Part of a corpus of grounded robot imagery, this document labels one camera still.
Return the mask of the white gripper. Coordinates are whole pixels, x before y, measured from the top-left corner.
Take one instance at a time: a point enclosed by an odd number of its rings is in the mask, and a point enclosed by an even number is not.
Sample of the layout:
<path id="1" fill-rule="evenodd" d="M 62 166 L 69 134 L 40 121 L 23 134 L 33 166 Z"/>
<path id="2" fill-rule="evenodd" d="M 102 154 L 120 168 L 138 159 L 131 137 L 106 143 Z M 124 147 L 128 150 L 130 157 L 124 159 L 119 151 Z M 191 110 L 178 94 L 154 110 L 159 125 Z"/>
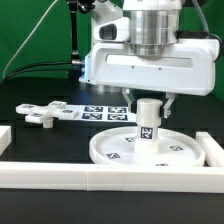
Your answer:
<path id="1" fill-rule="evenodd" d="M 213 90 L 221 50 L 216 39 L 178 39 L 175 31 L 175 22 L 128 17 L 96 26 L 87 81 L 123 88 L 131 113 L 137 111 L 131 89 L 168 92 L 161 109 L 168 118 L 177 94 L 204 96 Z"/>

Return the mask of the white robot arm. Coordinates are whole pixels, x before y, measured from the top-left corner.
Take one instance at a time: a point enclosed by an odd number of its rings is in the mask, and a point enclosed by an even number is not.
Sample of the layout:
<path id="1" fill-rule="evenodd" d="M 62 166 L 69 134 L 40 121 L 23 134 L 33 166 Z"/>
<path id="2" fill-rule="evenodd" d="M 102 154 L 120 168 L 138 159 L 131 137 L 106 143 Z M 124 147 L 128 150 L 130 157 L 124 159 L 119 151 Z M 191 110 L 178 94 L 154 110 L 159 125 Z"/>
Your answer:
<path id="1" fill-rule="evenodd" d="M 182 34 L 179 13 L 185 0 L 96 0 L 91 50 L 80 81 L 92 85 L 164 92 L 163 115 L 178 94 L 210 93 L 221 42 Z"/>

